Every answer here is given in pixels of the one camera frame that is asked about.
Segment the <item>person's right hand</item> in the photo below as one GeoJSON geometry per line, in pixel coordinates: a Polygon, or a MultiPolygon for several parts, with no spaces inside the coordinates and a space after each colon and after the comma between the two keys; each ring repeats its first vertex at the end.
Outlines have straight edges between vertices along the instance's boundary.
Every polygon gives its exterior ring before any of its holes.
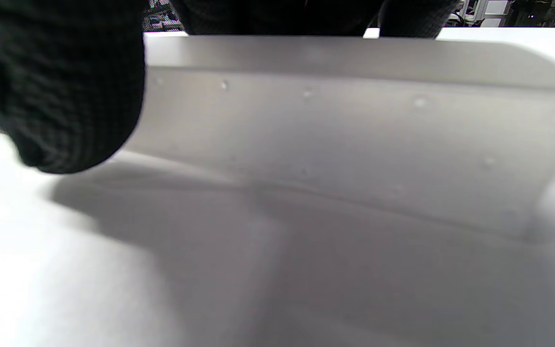
{"type": "MultiPolygon", "coordinates": [[[[190,35],[436,38],[455,0],[171,0],[190,35]]],[[[145,94],[147,0],[0,0],[0,129],[49,174],[101,164],[145,94]]]]}

